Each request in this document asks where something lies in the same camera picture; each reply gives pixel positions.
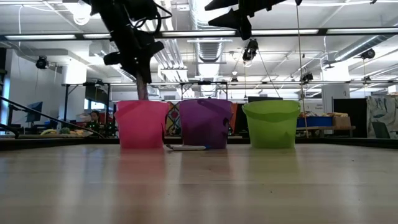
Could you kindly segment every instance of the green bucket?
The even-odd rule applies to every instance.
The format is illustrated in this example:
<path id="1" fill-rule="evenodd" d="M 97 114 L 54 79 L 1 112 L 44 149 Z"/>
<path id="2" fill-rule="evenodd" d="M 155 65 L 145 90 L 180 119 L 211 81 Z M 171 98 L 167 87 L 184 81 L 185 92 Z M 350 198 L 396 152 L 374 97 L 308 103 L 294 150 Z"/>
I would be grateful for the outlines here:
<path id="1" fill-rule="evenodd" d="M 290 100 L 257 101 L 243 105 L 242 109 L 248 117 L 252 147 L 294 147 L 300 103 Z"/>

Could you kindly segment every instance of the blue bin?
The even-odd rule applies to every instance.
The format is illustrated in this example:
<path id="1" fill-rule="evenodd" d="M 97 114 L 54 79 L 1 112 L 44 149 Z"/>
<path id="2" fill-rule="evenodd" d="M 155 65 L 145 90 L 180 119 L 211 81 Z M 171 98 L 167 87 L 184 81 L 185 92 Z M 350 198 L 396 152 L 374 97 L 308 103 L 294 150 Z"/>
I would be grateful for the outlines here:
<path id="1" fill-rule="evenodd" d="M 332 127 L 333 118 L 332 117 L 308 117 L 307 118 L 308 127 Z M 305 121 L 304 118 L 297 119 L 297 127 L 304 128 Z"/>

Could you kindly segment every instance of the cardboard box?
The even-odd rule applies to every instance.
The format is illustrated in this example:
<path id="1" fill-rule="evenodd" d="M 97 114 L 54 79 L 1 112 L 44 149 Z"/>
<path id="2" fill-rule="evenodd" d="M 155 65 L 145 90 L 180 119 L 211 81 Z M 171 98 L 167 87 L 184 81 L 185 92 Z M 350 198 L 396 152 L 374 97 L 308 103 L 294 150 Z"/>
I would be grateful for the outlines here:
<path id="1" fill-rule="evenodd" d="M 333 126 L 338 129 L 351 128 L 351 119 L 349 117 L 334 117 Z"/>

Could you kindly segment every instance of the desk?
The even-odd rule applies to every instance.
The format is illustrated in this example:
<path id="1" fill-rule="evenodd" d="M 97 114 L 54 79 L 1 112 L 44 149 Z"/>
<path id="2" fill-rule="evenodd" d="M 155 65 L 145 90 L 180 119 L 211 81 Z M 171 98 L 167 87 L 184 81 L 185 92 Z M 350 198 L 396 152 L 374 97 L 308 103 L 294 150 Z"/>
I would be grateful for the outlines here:
<path id="1" fill-rule="evenodd" d="M 355 126 L 352 127 L 346 127 L 346 128 L 341 128 L 341 127 L 323 127 L 323 126 L 315 126 L 315 127 L 308 127 L 308 128 L 297 128 L 297 131 L 305 131 L 306 129 L 309 131 L 320 131 L 320 138 L 325 137 L 325 131 L 326 130 L 333 130 L 333 131 L 349 131 L 349 136 L 352 138 L 353 137 L 353 130 L 355 130 Z"/>

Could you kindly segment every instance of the purple bucket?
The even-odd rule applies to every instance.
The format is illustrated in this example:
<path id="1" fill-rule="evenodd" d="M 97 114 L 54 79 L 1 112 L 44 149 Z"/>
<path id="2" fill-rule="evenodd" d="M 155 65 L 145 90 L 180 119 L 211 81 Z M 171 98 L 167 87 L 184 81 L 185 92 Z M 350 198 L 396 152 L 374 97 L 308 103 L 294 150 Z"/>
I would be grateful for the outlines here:
<path id="1" fill-rule="evenodd" d="M 232 102 L 217 99 L 185 100 L 180 103 L 183 143 L 224 149 L 228 138 Z"/>

